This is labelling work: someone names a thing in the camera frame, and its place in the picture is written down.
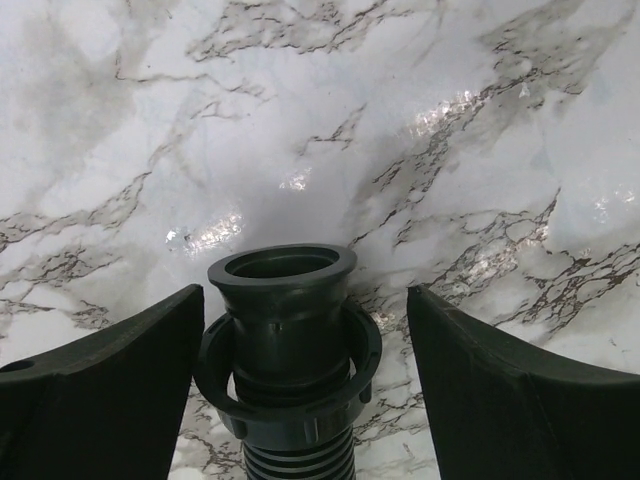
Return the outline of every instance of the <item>marble surface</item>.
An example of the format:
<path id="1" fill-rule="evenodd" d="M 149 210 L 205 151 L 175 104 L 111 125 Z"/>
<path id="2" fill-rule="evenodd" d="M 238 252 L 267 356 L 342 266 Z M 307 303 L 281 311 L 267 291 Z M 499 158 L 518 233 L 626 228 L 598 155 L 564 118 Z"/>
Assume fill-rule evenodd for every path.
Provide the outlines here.
<path id="1" fill-rule="evenodd" d="M 384 332 L 359 478 L 439 478 L 408 285 L 640 372 L 636 0 L 25 0 L 0 32 L 0 364 L 314 241 Z M 194 389 L 171 480 L 241 477 Z"/>

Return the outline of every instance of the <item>ribbed hose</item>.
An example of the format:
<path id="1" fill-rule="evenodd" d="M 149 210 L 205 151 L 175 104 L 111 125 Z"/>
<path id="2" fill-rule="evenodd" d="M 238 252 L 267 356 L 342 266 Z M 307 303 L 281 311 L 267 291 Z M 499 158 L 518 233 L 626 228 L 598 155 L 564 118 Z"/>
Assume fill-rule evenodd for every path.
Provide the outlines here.
<path id="1" fill-rule="evenodd" d="M 248 480 L 355 480 L 353 429 L 308 450 L 274 452 L 244 444 Z"/>

